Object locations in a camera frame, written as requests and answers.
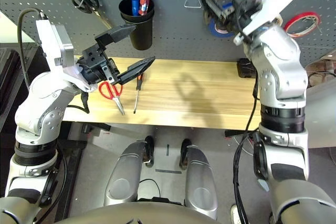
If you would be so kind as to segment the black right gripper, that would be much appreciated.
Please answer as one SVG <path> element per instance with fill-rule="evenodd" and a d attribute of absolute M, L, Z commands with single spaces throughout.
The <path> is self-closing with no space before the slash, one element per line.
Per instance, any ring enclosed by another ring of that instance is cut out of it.
<path fill-rule="evenodd" d="M 252 15 L 262 7 L 261 0 L 232 0 L 230 7 L 223 7 L 219 0 L 201 2 L 210 18 L 234 33 L 242 32 L 250 24 Z"/>

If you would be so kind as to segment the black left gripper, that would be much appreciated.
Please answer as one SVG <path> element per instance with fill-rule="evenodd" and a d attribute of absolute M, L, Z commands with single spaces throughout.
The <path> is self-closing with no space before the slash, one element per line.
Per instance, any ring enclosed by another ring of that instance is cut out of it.
<path fill-rule="evenodd" d="M 107 81 L 110 84 L 124 85 L 143 74 L 155 61 L 155 56 L 145 58 L 128 66 L 120 74 L 112 58 L 108 58 L 104 50 L 107 45 L 117 43 L 129 36 L 136 29 L 136 25 L 124 24 L 113 27 L 95 36 L 97 45 L 93 45 L 82 52 L 77 64 L 82 68 L 81 74 L 89 84 Z"/>

